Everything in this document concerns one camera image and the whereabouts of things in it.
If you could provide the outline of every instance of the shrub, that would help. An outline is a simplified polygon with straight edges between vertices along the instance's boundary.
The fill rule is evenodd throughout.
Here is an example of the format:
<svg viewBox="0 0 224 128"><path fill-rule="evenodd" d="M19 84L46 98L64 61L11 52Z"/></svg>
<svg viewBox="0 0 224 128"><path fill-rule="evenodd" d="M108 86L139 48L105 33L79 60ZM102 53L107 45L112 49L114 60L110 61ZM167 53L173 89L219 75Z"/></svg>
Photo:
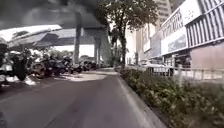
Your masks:
<svg viewBox="0 0 224 128"><path fill-rule="evenodd" d="M172 128L224 128L224 90L214 86L179 87L172 79L123 70L121 76L145 102L156 106Z"/></svg>

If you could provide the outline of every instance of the sky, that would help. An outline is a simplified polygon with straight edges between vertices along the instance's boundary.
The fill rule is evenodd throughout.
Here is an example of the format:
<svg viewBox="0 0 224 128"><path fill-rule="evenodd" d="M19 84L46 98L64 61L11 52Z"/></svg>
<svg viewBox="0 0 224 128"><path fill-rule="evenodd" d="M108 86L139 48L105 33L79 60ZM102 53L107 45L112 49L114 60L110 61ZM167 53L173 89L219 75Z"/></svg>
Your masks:
<svg viewBox="0 0 224 128"><path fill-rule="evenodd" d="M55 47L56 50L63 51L73 51L74 46L68 45L68 46L57 46ZM82 55L88 55L89 57L94 57L94 45L80 45L80 51L79 51L79 57Z"/></svg>

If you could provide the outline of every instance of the building sign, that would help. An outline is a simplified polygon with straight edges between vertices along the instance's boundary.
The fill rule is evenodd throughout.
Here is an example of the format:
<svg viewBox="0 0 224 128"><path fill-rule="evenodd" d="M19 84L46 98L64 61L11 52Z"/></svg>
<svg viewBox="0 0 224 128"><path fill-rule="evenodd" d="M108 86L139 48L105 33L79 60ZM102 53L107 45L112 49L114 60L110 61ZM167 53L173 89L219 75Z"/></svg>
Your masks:
<svg viewBox="0 0 224 128"><path fill-rule="evenodd" d="M188 48L187 31L183 27L161 41L162 55Z"/></svg>
<svg viewBox="0 0 224 128"><path fill-rule="evenodd" d="M198 0L186 0L180 6L180 13L182 15L183 24L186 25L202 15L202 11Z"/></svg>

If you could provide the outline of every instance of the car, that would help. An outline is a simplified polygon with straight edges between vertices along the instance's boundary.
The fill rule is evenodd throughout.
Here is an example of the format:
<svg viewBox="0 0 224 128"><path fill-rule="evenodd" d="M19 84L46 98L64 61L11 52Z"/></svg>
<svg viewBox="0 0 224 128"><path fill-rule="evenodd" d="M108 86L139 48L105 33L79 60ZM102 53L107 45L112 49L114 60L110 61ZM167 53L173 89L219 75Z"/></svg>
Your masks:
<svg viewBox="0 0 224 128"><path fill-rule="evenodd" d="M174 67L164 64L158 60L145 60L140 63L140 70L148 71L150 74L173 76Z"/></svg>

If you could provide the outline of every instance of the building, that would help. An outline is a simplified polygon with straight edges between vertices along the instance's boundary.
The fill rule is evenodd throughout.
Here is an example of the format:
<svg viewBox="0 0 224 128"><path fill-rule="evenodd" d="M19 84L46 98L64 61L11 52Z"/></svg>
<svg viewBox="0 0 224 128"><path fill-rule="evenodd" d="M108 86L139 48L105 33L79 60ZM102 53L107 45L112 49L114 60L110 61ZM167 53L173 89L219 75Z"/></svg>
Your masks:
<svg viewBox="0 0 224 128"><path fill-rule="evenodd" d="M223 0L186 0L163 23L157 32L161 40L151 40L145 54L172 66L224 69L223 19ZM153 54L158 47L159 56Z"/></svg>
<svg viewBox="0 0 224 128"><path fill-rule="evenodd" d="M172 12L174 12L185 0L170 0Z"/></svg>
<svg viewBox="0 0 224 128"><path fill-rule="evenodd" d="M142 29L136 31L136 52L139 60L147 59L144 53L150 49L151 37L160 30L161 25L172 13L169 0L155 0L158 5L158 21L156 25L146 24Z"/></svg>

